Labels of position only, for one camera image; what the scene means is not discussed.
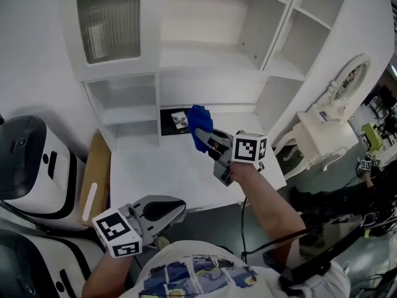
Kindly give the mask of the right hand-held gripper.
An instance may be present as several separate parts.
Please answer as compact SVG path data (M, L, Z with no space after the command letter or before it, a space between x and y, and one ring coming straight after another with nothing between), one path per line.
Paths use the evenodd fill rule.
M252 164L258 172L265 168L265 135L239 131L232 136L218 129L210 133L201 128L196 128L194 135L196 149L209 150L208 155L215 161L213 174L225 186L232 183L230 165L235 162Z

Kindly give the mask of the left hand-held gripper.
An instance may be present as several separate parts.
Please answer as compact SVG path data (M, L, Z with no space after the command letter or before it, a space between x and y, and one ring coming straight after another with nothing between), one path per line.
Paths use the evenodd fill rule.
M146 228L136 213L151 213ZM186 203L172 196L150 195L133 205L111 207L92 219L94 229L112 258L134 256L172 225L182 222Z

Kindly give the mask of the person's right hand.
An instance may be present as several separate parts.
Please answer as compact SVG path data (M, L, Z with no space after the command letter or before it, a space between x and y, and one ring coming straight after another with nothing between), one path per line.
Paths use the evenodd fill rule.
M230 165L231 179L237 183L242 183L259 174L254 165L249 163L235 162Z

